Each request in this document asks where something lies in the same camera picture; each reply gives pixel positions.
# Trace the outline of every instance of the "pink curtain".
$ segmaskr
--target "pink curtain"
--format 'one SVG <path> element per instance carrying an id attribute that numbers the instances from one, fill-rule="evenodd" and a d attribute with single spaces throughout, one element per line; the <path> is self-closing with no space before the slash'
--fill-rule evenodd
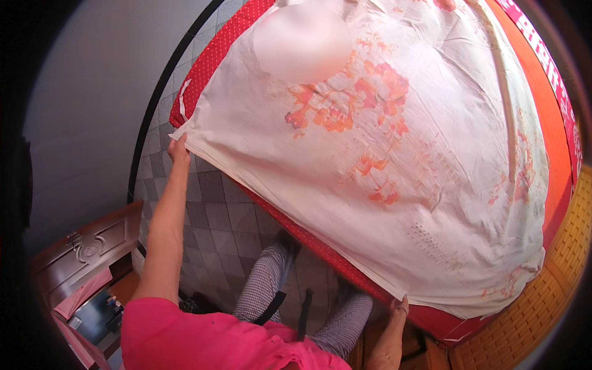
<path id="1" fill-rule="evenodd" d="M 86 300 L 92 296 L 94 292 L 101 289 L 105 284 L 111 281 L 113 276 L 109 268 L 105 268 L 93 277 L 89 282 L 78 288 L 70 297 L 60 302 L 54 310 L 62 315 L 66 320 L 70 320 L 72 314 L 80 307 Z"/>

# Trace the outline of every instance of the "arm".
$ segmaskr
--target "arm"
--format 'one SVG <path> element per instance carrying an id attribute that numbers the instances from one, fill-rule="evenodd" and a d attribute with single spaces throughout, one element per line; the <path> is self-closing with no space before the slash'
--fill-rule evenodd
<path id="1" fill-rule="evenodd" d="M 191 161 L 185 149 L 186 139 L 187 134 L 184 134 L 178 142 L 170 142 L 168 152 L 173 160 L 173 168 L 152 215 L 146 261 L 132 299 L 159 297 L 178 305 L 179 274 L 183 260 L 183 220 Z"/>
<path id="2" fill-rule="evenodd" d="M 384 330 L 378 343 L 372 351 L 366 370 L 396 370 L 401 364 L 402 336 L 409 302 L 407 296 L 403 297 L 401 305 L 393 300 L 391 303 L 391 319 Z"/>

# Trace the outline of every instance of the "person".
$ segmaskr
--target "person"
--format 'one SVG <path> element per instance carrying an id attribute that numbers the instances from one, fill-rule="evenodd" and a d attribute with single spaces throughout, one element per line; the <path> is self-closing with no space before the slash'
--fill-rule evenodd
<path id="1" fill-rule="evenodd" d="M 186 134 L 169 145 L 172 170 L 150 223 L 140 282 L 123 314 L 121 349 L 125 368 L 349 369 L 345 359 L 368 319 L 372 298 L 349 285 L 342 289 L 342 303 L 325 325 L 311 336 L 298 338 L 295 330 L 281 324 L 273 308 L 300 249 L 287 232 L 279 233 L 261 253 L 232 315 L 197 315 L 179 309 L 190 163 L 185 140 Z M 407 313 L 406 298 L 402 304 L 393 301 L 390 323 L 367 369 L 398 368 Z"/>

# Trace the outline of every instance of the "red banner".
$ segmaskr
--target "red banner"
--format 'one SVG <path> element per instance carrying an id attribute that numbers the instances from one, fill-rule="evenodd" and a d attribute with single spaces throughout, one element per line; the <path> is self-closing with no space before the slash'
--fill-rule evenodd
<path id="1" fill-rule="evenodd" d="M 578 180 L 578 175 L 582 168 L 583 158 L 582 147 L 580 145 L 580 134 L 578 132 L 578 126 L 575 123 L 574 110 L 571 108 L 570 98 L 567 96 L 565 84 L 563 83 L 557 65 L 553 61 L 553 58 L 551 58 L 545 43 L 536 32 L 532 23 L 530 23 L 528 18 L 522 13 L 522 10 L 512 0 L 496 0 L 496 2 L 500 4 L 508 17 L 510 17 L 510 19 L 518 26 L 518 29 L 522 32 L 532 50 L 534 50 L 536 57 L 540 61 L 540 65 L 543 67 L 543 70 L 549 79 L 555 97 L 557 98 L 557 104 L 559 104 L 559 110 L 561 110 L 561 116 L 565 125 L 567 146 L 570 150 L 571 176 L 573 179 L 571 193 L 573 195 L 575 183 Z"/>

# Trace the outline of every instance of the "red polka dot fabric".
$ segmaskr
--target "red polka dot fabric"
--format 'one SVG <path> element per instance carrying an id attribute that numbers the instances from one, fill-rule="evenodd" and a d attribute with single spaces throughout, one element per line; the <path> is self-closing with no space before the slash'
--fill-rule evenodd
<path id="1" fill-rule="evenodd" d="M 274 2 L 273 0 L 250 0 L 226 22 L 222 29 L 210 41 L 191 67 L 183 82 L 185 84 L 185 81 L 191 79 L 191 83 L 183 94 L 186 117 L 191 117 L 193 114 L 201 92 L 228 53 L 232 43 L 261 17 Z M 179 112 L 179 94 L 177 94 L 173 103 L 169 121 L 176 128 L 179 128 L 185 122 Z M 278 220 L 292 235 L 308 246 L 319 258 L 325 260 L 335 271 L 360 289 L 376 297 L 385 305 L 388 306 L 390 304 L 392 295 L 370 280 L 340 254 L 307 230 L 296 225 L 286 215 L 261 197 L 243 186 L 241 188 L 273 218 Z M 435 308 L 412 305 L 409 310 L 408 319 L 415 326 L 430 333 L 441 346 L 455 346 L 462 343 L 471 334 L 479 331 L 479 329 L 484 327 L 494 317 L 492 316 L 483 320 L 480 320 L 479 317 L 463 320 Z"/>

